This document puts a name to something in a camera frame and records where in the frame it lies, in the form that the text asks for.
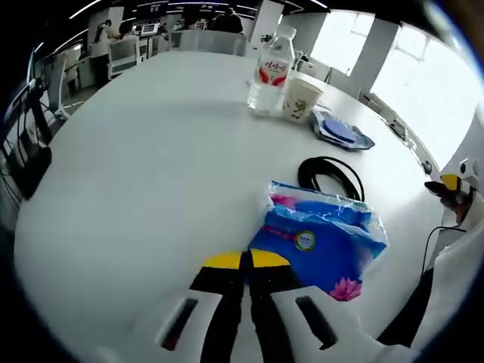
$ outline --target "paper cup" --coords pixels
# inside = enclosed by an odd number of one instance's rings
[[[322,94],[323,91],[318,87],[302,79],[292,78],[282,104],[284,118],[294,123],[305,123]]]

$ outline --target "plastic bag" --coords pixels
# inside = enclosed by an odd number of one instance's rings
[[[277,253],[301,284],[349,301],[387,244],[380,217],[366,203],[273,181],[264,225],[249,248]]]

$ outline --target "office desk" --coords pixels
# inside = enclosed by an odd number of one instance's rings
[[[102,88],[52,141],[52,164],[20,210],[15,264],[41,316],[75,352],[115,344],[147,306],[187,288],[207,257],[244,249],[267,184],[295,185],[299,164],[320,155],[360,175],[389,238],[362,295],[344,306],[377,336],[417,285],[442,207],[413,156],[377,114],[329,85],[321,103],[375,147],[349,153],[305,126],[255,118],[246,106],[255,64],[158,54]]]

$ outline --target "white chair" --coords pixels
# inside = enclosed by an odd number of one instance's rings
[[[335,68],[330,69],[327,83],[345,92],[354,99],[359,100],[361,89],[346,74],[339,70]]]
[[[180,51],[208,51],[243,57],[247,38],[242,34],[213,30],[185,30],[181,33]]]
[[[312,57],[309,57],[309,62],[313,63],[316,67],[316,78],[323,82],[327,82],[331,68]]]
[[[48,108],[54,112],[57,118],[64,121],[69,118],[69,114],[62,105],[62,93],[65,79],[66,60],[59,60],[52,65],[50,79],[48,80]]]
[[[182,40],[182,31],[175,31],[168,33],[168,50],[179,50],[180,41]]]
[[[158,36],[157,54],[168,50],[169,50],[169,42],[165,39],[165,36]]]
[[[139,50],[139,38],[128,36],[127,38],[111,43],[108,48],[109,64],[108,79],[112,79],[141,63],[142,58]]]

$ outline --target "floor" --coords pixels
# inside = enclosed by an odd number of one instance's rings
[[[64,96],[62,100],[62,104],[64,106],[64,110],[69,114],[73,115],[89,98],[91,98],[97,91],[99,91],[99,87],[93,85],[91,87],[86,87],[84,89],[78,90],[76,93],[71,95],[67,92],[67,95]],[[66,121],[63,119],[56,119],[50,126],[50,130],[52,135],[57,134],[59,129],[61,129],[62,125]]]
[[[74,95],[68,95],[65,99],[63,99],[62,102],[64,104],[65,111],[72,115],[97,91],[99,91],[99,87],[93,85],[91,87],[78,90]]]

